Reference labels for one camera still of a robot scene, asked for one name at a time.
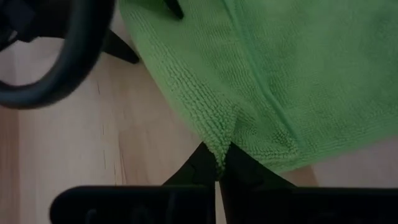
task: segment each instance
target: green microfiber towel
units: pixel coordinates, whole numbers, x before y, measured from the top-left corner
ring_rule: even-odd
[[[214,153],[273,171],[398,131],[398,1],[119,0],[172,107]]]

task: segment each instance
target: light wood surface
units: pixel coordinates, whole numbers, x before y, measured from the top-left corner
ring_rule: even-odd
[[[113,29],[128,41],[118,15]],[[61,44],[39,39],[2,52],[2,69],[13,75],[0,78],[20,84],[40,78]],[[49,223],[52,200],[77,185],[162,184],[199,143],[169,108],[142,63],[131,65],[103,54],[89,78],[66,100],[41,110],[0,108],[0,223]],[[283,176],[297,185],[318,185],[317,179],[320,185],[339,180],[344,185],[337,173],[344,170],[333,166],[347,169],[351,161],[336,165],[336,160],[315,165],[317,178],[311,167]],[[377,168],[368,162],[357,172],[366,169]],[[398,170],[395,165],[388,169]],[[217,197],[218,222],[224,223],[220,194]]]

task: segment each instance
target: black plastic leg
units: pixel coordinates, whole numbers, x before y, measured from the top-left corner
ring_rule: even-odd
[[[133,49],[113,31],[109,32],[103,51],[133,64],[139,62],[139,57]]]

